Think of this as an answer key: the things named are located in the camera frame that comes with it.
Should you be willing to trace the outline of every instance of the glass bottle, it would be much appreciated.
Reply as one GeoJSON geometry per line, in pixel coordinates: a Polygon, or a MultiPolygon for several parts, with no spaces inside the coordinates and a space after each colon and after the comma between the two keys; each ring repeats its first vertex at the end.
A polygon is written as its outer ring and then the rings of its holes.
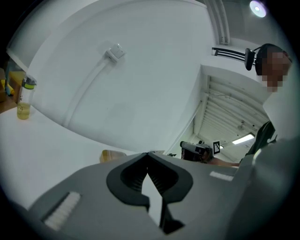
{"type": "Polygon", "coordinates": [[[26,75],[22,81],[20,98],[17,107],[17,116],[19,119],[25,120],[29,118],[30,106],[36,84],[36,80],[29,75],[26,75]]]}

